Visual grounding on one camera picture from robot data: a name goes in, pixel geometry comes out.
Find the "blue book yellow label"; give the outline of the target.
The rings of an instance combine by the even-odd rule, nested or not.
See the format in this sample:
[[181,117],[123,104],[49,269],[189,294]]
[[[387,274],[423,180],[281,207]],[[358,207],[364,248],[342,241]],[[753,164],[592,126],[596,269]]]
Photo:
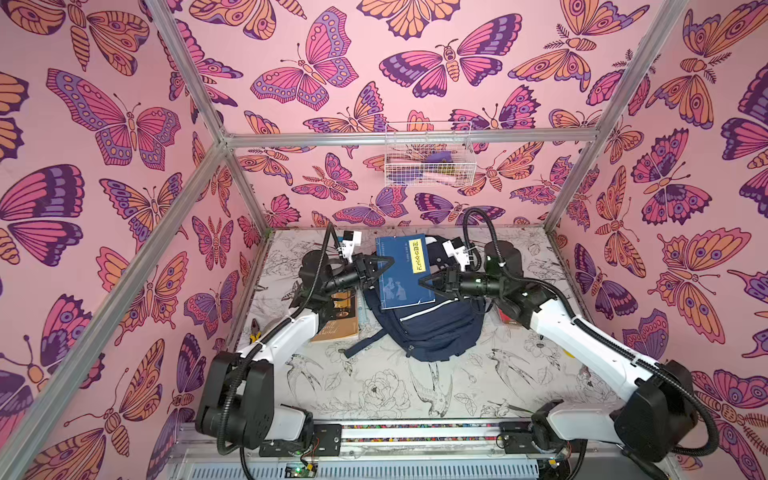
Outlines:
[[414,307],[435,301],[435,294],[422,287],[419,280],[430,275],[430,260],[424,234],[379,237],[376,239],[379,257],[391,257],[393,263],[381,264],[379,298],[383,310]]

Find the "brown hardcover book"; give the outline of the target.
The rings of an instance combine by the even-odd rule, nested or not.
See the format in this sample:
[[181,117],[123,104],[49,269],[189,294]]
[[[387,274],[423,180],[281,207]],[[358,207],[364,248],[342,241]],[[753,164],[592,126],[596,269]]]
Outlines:
[[313,343],[357,338],[359,334],[358,299],[355,290],[331,295],[331,302],[319,314],[323,324],[311,339]]

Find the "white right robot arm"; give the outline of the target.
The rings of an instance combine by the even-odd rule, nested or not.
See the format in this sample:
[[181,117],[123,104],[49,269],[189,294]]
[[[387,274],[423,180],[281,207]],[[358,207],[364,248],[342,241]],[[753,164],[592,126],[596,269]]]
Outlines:
[[571,354],[617,397],[612,404],[553,400],[530,417],[541,451],[586,440],[621,446],[632,459],[657,463],[668,454],[703,457],[720,446],[712,414],[693,392],[690,371],[677,362],[660,364],[632,350],[575,313],[554,285],[510,273],[465,271],[461,266],[420,279],[436,295],[496,300],[517,322]]

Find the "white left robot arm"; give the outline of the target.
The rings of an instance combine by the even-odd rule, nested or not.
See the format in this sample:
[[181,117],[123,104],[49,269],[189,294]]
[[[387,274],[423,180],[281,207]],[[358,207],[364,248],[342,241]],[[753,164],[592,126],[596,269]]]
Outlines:
[[335,294],[372,288],[394,264],[388,256],[355,254],[334,269],[324,249],[307,253],[293,312],[246,348],[214,357],[195,430],[215,439],[221,455],[256,450],[270,441],[305,451],[313,433],[312,414],[275,400],[275,369],[324,328]]

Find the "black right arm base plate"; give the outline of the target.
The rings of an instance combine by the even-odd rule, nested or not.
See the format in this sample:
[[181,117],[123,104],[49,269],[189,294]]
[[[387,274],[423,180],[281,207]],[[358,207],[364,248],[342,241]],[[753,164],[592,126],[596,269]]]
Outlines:
[[526,419],[502,421],[498,424],[496,446],[505,454],[538,454],[531,422]]

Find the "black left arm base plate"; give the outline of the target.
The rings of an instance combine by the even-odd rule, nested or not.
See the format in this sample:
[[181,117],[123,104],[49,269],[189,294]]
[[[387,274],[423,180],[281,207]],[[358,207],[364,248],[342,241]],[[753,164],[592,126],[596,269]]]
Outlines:
[[265,440],[258,455],[267,457],[338,457],[341,451],[341,424],[305,426],[296,440]]

